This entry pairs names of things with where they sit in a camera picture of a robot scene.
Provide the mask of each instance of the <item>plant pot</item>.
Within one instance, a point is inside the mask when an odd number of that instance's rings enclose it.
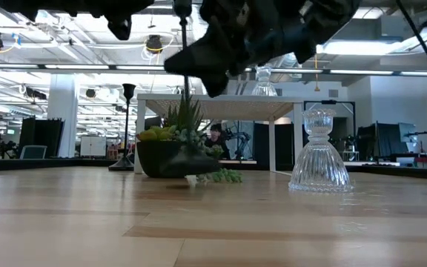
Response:
[[[179,175],[170,176],[161,175],[160,169],[174,158],[181,148],[180,142],[174,141],[143,141],[136,143],[139,163],[142,170],[151,178],[184,178],[180,172]]]

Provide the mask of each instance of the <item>glass object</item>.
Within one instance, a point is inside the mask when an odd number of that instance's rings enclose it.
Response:
[[[335,111],[315,109],[304,112],[309,143],[301,150],[289,188],[316,192],[351,190],[350,178],[337,150],[328,142]]]
[[[278,96],[270,83],[271,66],[256,67],[256,86],[251,93],[254,96]]]

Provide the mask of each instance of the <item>white table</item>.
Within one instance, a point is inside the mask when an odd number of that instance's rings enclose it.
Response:
[[[169,107],[177,107],[181,96],[173,94],[140,93],[138,100],[138,122],[136,134],[145,129],[146,108],[157,115],[167,115]],[[193,101],[199,100],[204,119],[225,119],[243,121],[269,122],[270,171],[276,171],[276,149],[274,139],[274,122],[292,110],[294,112],[294,158],[297,159],[303,147],[302,111],[303,101],[284,96],[218,96],[214,99],[206,95],[194,95]],[[138,151],[135,151],[135,174],[142,174]]]

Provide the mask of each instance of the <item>person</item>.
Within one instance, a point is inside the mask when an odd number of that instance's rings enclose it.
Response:
[[[230,151],[225,144],[225,140],[222,139],[222,125],[215,124],[211,126],[211,138],[205,140],[205,146],[208,148],[213,147],[214,145],[219,145],[222,147],[223,153],[220,156],[220,159],[230,160]]]

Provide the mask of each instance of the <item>chair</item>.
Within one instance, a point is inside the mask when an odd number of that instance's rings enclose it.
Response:
[[[25,145],[19,159],[44,159],[46,150],[46,145]]]

